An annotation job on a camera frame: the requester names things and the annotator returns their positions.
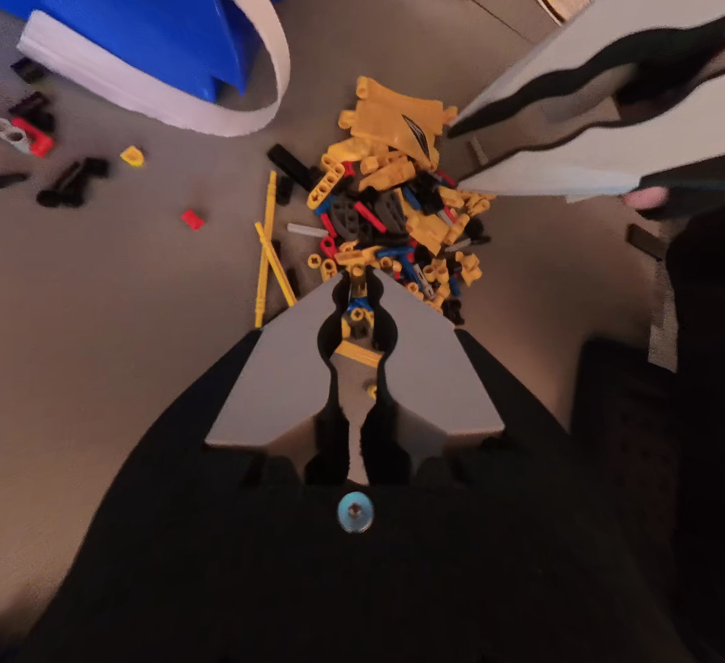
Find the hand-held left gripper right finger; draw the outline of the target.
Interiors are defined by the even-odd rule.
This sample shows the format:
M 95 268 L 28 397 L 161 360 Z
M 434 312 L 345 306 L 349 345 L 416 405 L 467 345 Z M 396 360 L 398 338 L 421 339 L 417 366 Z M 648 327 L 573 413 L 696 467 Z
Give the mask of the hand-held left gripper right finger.
M 382 353 L 370 410 L 370 477 L 411 477 L 430 458 L 499 438 L 504 421 L 454 325 L 380 270 L 370 271 Z

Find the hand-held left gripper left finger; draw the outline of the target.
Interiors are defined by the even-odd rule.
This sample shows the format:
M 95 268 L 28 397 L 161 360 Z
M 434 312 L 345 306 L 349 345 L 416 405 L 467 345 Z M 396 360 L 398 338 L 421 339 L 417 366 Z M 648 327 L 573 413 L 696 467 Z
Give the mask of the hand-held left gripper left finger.
M 309 483 L 343 483 L 349 421 L 331 357 L 349 275 L 338 272 L 260 331 L 206 444 L 285 457 Z

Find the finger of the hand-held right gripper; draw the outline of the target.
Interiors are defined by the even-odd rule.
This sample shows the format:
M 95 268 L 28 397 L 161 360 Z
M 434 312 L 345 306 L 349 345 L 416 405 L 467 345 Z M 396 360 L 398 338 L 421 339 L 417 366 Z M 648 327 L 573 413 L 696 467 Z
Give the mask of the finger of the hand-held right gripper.
M 504 197 L 626 194 L 646 178 L 719 181 L 723 157 L 723 73 L 694 87 L 667 111 L 641 123 L 593 125 L 565 143 L 521 150 L 461 180 L 458 188 Z
M 460 112 L 448 136 L 574 94 L 603 72 L 653 57 L 667 34 L 719 22 L 723 11 L 724 0 L 595 0 L 484 89 Z

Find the yellow thin brick rod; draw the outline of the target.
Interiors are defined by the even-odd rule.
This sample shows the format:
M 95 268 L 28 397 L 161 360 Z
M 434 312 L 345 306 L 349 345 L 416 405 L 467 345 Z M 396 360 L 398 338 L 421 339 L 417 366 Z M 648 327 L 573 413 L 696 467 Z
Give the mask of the yellow thin brick rod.
M 272 242 L 269 242 L 265 237 L 263 224 L 259 222 L 255 223 L 255 230 L 257 231 L 259 236 L 261 249 L 263 247 L 267 254 L 267 259 L 269 261 L 269 270 L 271 269 L 273 271 L 288 307 L 292 307 L 296 304 L 296 296 L 292 289 L 292 285 L 288 279 L 288 276 L 285 273 L 283 265 L 278 258 L 278 254 L 276 253 Z

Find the yellow brick pile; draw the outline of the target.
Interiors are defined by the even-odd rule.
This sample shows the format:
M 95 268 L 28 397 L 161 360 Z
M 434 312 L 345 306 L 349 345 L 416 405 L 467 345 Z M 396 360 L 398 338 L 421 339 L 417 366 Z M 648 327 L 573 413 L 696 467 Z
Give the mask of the yellow brick pile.
M 322 282 L 340 271 L 352 288 L 341 319 L 338 355 L 376 368 L 375 314 L 366 271 L 378 269 L 454 326 L 465 324 L 460 285 L 482 276 L 473 248 L 490 242 L 481 222 L 493 196 L 460 190 L 439 169 L 437 139 L 458 110 L 399 94 L 361 76 L 357 102 L 338 124 L 349 136 L 307 167 L 281 144 L 267 157 L 277 171 L 276 209 L 295 186 L 307 192 L 317 225 L 287 231 L 318 240 L 307 265 Z

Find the grey desk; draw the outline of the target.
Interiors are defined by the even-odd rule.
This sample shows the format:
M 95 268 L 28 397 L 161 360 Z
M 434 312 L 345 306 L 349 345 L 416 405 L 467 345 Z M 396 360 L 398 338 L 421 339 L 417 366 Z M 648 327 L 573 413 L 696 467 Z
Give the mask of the grey desk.
M 2 147 L 2 638 L 70 566 L 105 490 L 160 413 L 248 331 L 275 143 L 316 164 L 359 75 L 462 109 L 555 25 L 533 0 L 285 0 L 292 78 L 273 124 L 238 139 L 171 128 L 66 79 L 41 87 L 58 147 Z M 80 209 L 35 197 L 107 158 Z M 655 263 L 616 198 L 503 198 L 484 214 L 466 330 L 568 427 L 590 335 L 647 347 Z

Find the person's right hand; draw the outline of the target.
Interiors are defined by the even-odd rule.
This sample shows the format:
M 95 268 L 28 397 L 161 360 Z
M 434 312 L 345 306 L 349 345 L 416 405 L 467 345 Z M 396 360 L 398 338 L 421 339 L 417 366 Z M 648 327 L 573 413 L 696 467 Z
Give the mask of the person's right hand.
M 669 188 L 647 187 L 624 194 L 621 199 L 625 205 L 638 211 L 644 212 L 657 209 L 667 203 Z

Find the yellow curved brick piece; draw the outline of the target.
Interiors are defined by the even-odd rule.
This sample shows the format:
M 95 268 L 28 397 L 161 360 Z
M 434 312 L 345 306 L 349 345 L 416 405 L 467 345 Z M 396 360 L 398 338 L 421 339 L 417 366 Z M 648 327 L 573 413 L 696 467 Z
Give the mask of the yellow curved brick piece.
M 265 216 L 263 223 L 263 230 L 265 237 L 270 242 L 271 234 L 273 232 L 274 216 L 276 209 L 276 190 L 277 190 L 277 171 L 272 170 L 269 174 L 267 182 L 267 192 L 265 201 Z M 269 261 L 267 254 L 262 247 L 260 251 L 259 261 L 259 273 L 258 273 L 258 287 L 255 300 L 255 328 L 260 329 L 263 325 L 265 308 L 266 308 L 266 296 L 267 296 L 267 278 L 269 272 Z

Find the black perforated seat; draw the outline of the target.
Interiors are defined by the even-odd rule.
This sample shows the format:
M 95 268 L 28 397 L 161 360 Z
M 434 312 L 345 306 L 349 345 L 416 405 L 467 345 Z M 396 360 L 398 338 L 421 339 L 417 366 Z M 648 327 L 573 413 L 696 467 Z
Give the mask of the black perforated seat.
M 615 494 L 625 538 L 698 661 L 724 647 L 724 218 L 695 217 L 669 246 L 677 369 L 591 339 L 571 432 Z

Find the white printed paper bag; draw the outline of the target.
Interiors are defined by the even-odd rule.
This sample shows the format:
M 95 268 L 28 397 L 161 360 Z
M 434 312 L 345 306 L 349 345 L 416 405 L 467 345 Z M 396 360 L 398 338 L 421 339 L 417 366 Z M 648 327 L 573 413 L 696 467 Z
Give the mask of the white printed paper bag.
M 42 12 L 34 12 L 26 21 L 17 50 L 109 102 L 167 125 L 220 137 L 249 135 L 273 121 L 291 74 L 288 43 L 278 14 L 272 16 L 262 3 L 250 0 L 249 15 L 273 67 L 276 98 L 259 109 L 230 109 L 193 97 L 136 70 Z

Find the scattered small brick pieces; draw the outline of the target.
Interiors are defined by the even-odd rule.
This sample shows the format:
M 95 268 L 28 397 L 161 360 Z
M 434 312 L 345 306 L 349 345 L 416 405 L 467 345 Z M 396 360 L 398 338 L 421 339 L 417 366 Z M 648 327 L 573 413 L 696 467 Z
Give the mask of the scattered small brick pieces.
M 16 60 L 11 70 L 29 86 L 47 76 L 42 65 L 27 57 Z M 35 91 L 10 107 L 7 117 L 2 117 L 2 141 L 16 151 L 44 159 L 56 146 L 56 120 L 49 105 L 49 97 Z M 110 161 L 104 158 L 86 157 L 75 161 L 49 187 L 38 192 L 35 200 L 50 209 L 79 209 L 86 204 L 90 182 L 109 178 L 110 169 Z

